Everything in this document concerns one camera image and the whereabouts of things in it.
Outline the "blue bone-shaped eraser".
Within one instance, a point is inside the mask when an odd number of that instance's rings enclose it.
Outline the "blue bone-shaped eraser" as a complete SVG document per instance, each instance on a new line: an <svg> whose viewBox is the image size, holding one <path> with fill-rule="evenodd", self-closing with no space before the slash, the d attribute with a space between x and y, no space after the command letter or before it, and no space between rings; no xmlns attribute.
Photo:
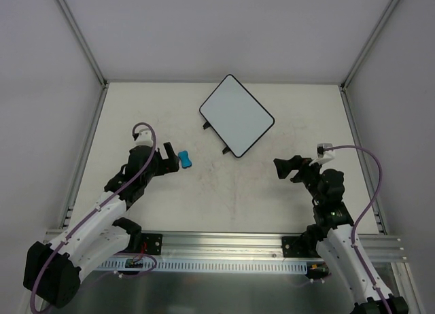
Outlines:
<svg viewBox="0 0 435 314"><path fill-rule="evenodd" d="M181 162L181 167L183 169L190 168L192 166L192 161L189 157L189 153L187 150L181 151L178 153L179 160Z"/></svg>

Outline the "small black-framed whiteboard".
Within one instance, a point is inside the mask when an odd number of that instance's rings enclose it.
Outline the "small black-framed whiteboard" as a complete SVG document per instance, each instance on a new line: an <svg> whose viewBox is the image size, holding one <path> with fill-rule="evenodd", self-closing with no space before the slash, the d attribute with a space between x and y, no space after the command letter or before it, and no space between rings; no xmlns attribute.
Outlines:
<svg viewBox="0 0 435 314"><path fill-rule="evenodd" d="M243 157L275 124L272 114L228 74L199 107L204 129L212 128L225 144L223 154Z"/></svg>

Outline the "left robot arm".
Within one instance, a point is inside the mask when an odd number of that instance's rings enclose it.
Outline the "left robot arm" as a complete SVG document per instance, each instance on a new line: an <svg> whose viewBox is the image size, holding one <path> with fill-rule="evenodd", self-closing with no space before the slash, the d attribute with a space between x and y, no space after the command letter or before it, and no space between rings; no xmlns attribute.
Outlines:
<svg viewBox="0 0 435 314"><path fill-rule="evenodd" d="M175 173L179 159L171 143L167 157L150 142L130 150L128 161L107 182L85 216L47 243L35 242L27 252L23 286L31 291L29 307L37 313L36 299L48 309L60 309L77 294L82 282L104 260L142 244L141 226L124 214L145 194L152 178Z"/></svg>

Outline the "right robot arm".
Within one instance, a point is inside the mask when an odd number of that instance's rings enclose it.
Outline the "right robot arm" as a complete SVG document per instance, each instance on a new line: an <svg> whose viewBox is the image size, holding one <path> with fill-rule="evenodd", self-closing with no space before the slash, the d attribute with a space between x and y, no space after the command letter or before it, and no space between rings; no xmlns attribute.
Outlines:
<svg viewBox="0 0 435 314"><path fill-rule="evenodd" d="M353 313L408 313L405 299L394 296L383 282L357 236L357 224L343 202L343 172L323 170L314 159L299 155L273 163L279 179L294 172L290 181L307 189L315 220L297 239L282 238L283 256L320 257L350 291Z"/></svg>

